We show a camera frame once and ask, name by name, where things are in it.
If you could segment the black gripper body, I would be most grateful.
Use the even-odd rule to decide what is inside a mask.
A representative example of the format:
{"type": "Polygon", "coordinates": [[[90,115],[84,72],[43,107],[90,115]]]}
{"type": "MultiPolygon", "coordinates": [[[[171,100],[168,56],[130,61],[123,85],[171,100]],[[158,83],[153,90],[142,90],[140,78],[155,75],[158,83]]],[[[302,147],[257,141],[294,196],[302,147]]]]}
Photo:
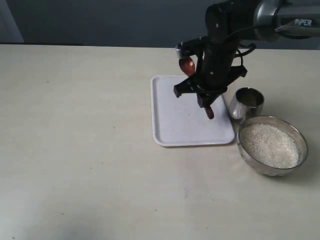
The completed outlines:
{"type": "Polygon", "coordinates": [[[218,95],[228,89],[228,75],[239,43],[239,41],[206,42],[200,71],[196,75],[199,87],[197,93],[218,95]]]}

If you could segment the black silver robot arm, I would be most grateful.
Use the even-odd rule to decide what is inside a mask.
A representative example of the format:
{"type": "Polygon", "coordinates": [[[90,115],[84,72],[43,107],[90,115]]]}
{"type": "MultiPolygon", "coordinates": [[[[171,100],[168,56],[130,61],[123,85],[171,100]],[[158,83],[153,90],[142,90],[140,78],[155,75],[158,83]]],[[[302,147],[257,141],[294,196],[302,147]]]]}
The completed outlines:
{"type": "Polygon", "coordinates": [[[320,5],[293,5],[285,0],[226,0],[205,13],[207,35],[176,46],[179,59],[197,56],[195,73],[173,88],[183,94],[219,96],[239,77],[243,65],[233,66],[240,42],[275,42],[279,38],[308,39],[320,36],[320,5]]]}

